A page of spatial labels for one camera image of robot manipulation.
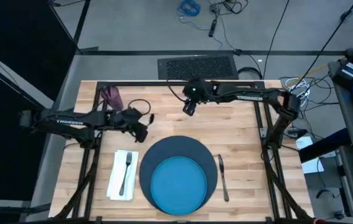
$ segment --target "blue cable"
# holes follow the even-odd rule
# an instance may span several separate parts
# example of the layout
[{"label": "blue cable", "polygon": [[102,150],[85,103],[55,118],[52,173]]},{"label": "blue cable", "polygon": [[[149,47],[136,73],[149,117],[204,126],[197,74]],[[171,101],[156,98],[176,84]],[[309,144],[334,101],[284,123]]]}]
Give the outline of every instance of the blue cable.
[{"label": "blue cable", "polygon": [[178,11],[180,16],[197,16],[200,13],[200,4],[195,0],[183,0]]}]

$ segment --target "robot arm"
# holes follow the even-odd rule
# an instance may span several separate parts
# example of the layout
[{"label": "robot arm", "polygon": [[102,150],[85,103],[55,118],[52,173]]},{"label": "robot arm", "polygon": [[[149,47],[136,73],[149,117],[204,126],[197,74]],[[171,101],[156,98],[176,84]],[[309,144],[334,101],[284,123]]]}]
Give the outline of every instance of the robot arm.
[{"label": "robot arm", "polygon": [[[284,130],[298,117],[300,99],[288,91],[278,88],[265,90],[238,87],[233,84],[192,80],[183,93],[186,96],[183,112],[189,116],[195,113],[196,105],[201,103],[228,103],[234,100],[258,101],[270,104],[279,117],[272,128],[268,128],[265,145],[280,148]],[[278,100],[283,97],[283,104]]]},{"label": "robot arm", "polygon": [[[86,114],[74,113],[72,110],[26,110],[22,111],[19,125],[33,131],[59,134],[67,139],[75,138],[81,147],[94,148],[97,144],[94,131],[128,132],[135,137],[135,142],[143,142],[147,135],[147,126],[139,122],[141,117],[142,113],[135,108],[120,112],[91,111]],[[71,124],[85,127],[74,128]]]}]

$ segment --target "white napkin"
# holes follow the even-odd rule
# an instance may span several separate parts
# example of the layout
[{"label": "white napkin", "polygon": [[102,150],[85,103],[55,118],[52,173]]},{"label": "white napkin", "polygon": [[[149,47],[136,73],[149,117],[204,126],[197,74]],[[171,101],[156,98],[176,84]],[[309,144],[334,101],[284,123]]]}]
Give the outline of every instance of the white napkin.
[{"label": "white napkin", "polygon": [[124,173],[126,172],[126,159],[128,151],[117,150],[114,153],[113,169],[110,174],[108,191],[106,196],[110,200],[132,200],[135,189],[135,175],[137,172],[138,152],[132,152],[131,165],[128,166],[126,182],[124,184],[124,194],[119,195]]}]

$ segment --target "plate rim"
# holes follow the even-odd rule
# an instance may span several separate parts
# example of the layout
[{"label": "plate rim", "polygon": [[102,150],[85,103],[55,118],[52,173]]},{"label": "plate rim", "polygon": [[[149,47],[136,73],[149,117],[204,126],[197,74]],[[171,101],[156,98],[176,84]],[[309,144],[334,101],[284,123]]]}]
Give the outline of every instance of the plate rim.
[{"label": "plate rim", "polygon": [[200,166],[196,161],[194,161],[194,160],[192,160],[192,159],[190,159],[189,157],[186,157],[186,156],[173,156],[173,157],[169,157],[169,158],[165,159],[164,161],[162,161],[162,162],[154,169],[154,171],[153,171],[152,178],[151,178],[151,180],[150,180],[150,193],[152,194],[152,198],[153,198],[154,202],[156,203],[156,205],[157,205],[159,208],[161,208],[161,211],[163,211],[163,212],[165,212],[165,213],[167,213],[167,214],[169,214],[169,215],[175,215],[175,214],[166,212],[161,206],[158,205],[158,203],[157,203],[157,201],[156,201],[156,199],[155,199],[155,197],[154,197],[154,194],[153,194],[153,187],[152,187],[152,184],[153,184],[153,176],[154,176],[154,174],[156,173],[157,168],[160,167],[164,162],[167,162],[167,161],[170,160],[170,159],[175,159],[175,158],[178,158],[178,157],[184,158],[184,159],[188,159],[189,161],[191,161],[191,162],[193,162],[193,163],[196,164],[196,166],[200,169],[201,174],[202,174],[203,177],[204,177],[204,182],[205,182],[205,186],[206,186],[205,191],[204,191],[203,198],[201,199],[201,201],[200,201],[200,203],[198,204],[198,206],[197,206],[194,210],[192,210],[191,212],[189,212],[189,213],[184,213],[184,214],[176,215],[176,216],[182,216],[182,215],[189,215],[189,214],[195,212],[198,208],[200,208],[201,204],[204,202],[204,199],[206,198],[207,188],[208,188],[208,186],[207,186],[207,177],[206,177],[206,174],[205,174],[204,171],[203,171],[203,168],[201,168],[201,166]]}]

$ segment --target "white paper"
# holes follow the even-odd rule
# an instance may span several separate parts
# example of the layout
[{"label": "white paper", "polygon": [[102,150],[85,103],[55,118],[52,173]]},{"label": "white paper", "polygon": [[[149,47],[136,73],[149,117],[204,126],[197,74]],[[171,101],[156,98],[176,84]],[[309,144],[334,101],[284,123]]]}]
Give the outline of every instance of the white paper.
[{"label": "white paper", "polygon": [[[313,142],[310,137],[304,136],[304,137],[300,137],[299,139],[297,139],[295,144],[296,144],[296,147],[298,148],[298,150],[300,150],[306,146],[312,145]],[[319,158],[317,157],[315,159],[312,159],[310,161],[302,163],[301,165],[302,165],[303,173],[310,174],[313,172],[318,172],[318,170],[319,170],[319,172],[323,172],[324,171],[323,165],[321,164],[321,161],[319,161],[319,163],[318,163],[318,160],[319,160]]]},{"label": "white paper", "polygon": [[137,172],[138,152],[132,152],[131,165],[128,166],[124,194],[119,195],[124,173],[126,171],[126,159],[128,151],[118,150],[114,153],[112,172],[109,178],[108,191],[106,196],[110,200],[132,200],[134,198],[135,175]]}]

